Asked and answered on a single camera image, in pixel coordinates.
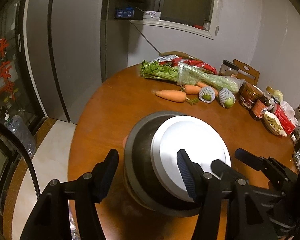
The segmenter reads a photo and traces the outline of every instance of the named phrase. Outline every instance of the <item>green fruit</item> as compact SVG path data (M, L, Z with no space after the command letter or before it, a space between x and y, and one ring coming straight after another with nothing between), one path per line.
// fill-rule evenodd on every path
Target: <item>green fruit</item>
M230 97L225 101L224 106L225 108L230 108L233 106L233 104L234 104L234 99L233 97Z
M211 95L205 94L205 95L202 95L202 98L207 100L207 101L210 101L211 100Z

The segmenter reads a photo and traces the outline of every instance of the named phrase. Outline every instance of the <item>round table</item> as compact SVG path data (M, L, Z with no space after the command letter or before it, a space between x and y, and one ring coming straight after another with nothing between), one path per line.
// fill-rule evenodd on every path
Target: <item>round table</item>
M217 100L191 106L186 102L170 102L154 94L168 89L178 90L178 87L140 77L137 65L126 68L101 85L88 101L77 124L69 156L69 181L92 171L111 148L119 152L119 165L108 196L96 205L107 240L191 239L197 216L175 218L147 210L137 204L124 188L122 141L141 118L153 112L178 111L208 123L224 140L231 156L231 166L249 178L252 185L268 188L268 179L260 171L234 158L238 148L257 156L273 157L295 171L291 139L270 133L263 122L252 119L238 102L230 109L223 108ZM223 202L218 240L224 239L225 224Z

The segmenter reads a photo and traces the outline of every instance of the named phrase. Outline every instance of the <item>red box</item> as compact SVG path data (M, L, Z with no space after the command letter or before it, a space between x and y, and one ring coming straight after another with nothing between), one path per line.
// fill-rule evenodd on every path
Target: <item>red box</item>
M295 125L288 119L288 117L285 114L285 111L281 108L279 104L275 104L273 113L276 117L278 117L279 122L281 123L284 131L290 135L295 129Z

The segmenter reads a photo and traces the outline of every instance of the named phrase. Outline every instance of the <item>orange carrot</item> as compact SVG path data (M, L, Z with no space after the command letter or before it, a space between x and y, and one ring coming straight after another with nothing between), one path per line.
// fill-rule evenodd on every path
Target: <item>orange carrot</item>
M161 90L155 92L156 96L173 101L173 102L184 102L187 101L189 104L193 105L199 101L198 98L195 98L193 100L190 100L187 98L186 93L179 90Z
M194 85L184 85L181 87L181 91L183 91L184 93L188 94L188 95L197 95L199 94L201 87L198 86L194 86Z
M204 88L204 87L211 87L211 86L209 86L209 85L207 85L207 84L205 84L205 83L202 83L202 82L198 82L197 83L197 86L199 86L199 87L201 87L201 88ZM214 93L216 94L216 97L218 96L218 91L215 89L215 88L213 88L212 87L212 89L213 89L213 91L214 91Z

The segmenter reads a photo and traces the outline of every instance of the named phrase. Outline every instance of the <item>brown floor border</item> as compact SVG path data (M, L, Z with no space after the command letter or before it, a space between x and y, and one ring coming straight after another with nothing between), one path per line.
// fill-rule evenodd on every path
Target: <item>brown floor border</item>
M56 120L52 118L47 118L41 127L38 129L34 138L36 140L37 148L41 145L45 136L48 134L52 126L55 124ZM13 174L10 186L8 188L8 193L5 199L4 212L3 212L3 236L6 240L12 240L12 220L14 214L14 208L16 203L16 198L20 190L23 178L27 171L27 165L22 158L16 167Z

